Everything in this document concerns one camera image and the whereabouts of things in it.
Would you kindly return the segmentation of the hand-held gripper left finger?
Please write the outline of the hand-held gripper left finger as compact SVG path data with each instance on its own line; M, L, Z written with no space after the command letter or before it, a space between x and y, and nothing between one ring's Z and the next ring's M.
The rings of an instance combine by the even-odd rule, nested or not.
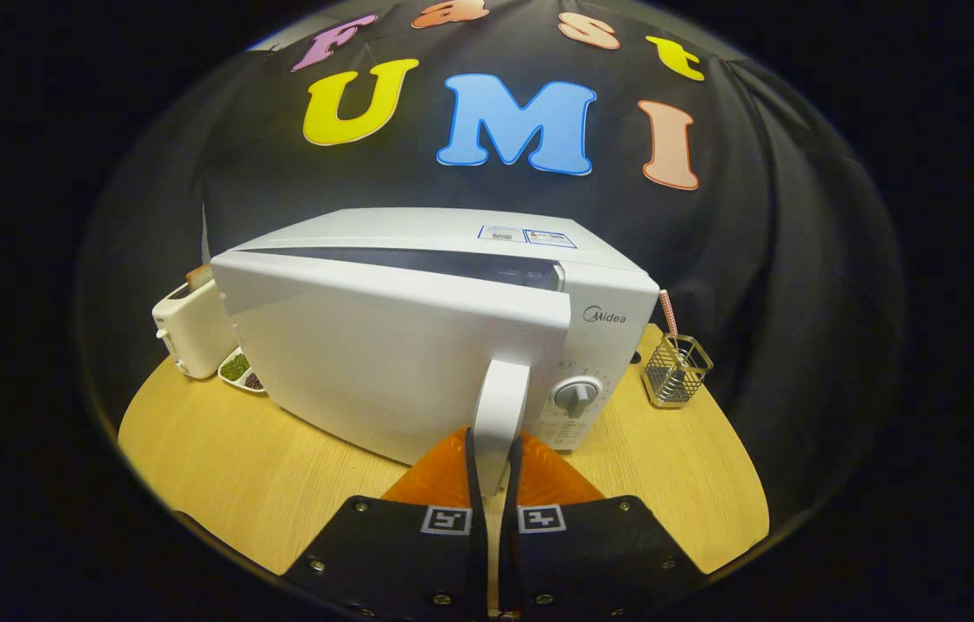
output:
M459 428L383 496L348 497L281 582L359 621L484 621L489 539L474 458Z

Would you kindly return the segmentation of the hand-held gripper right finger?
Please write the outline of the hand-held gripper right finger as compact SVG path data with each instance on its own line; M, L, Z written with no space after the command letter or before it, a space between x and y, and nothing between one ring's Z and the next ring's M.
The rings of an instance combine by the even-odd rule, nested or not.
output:
M606 496L544 442L509 456L500 609L521 621L649 621L703 573L645 501Z

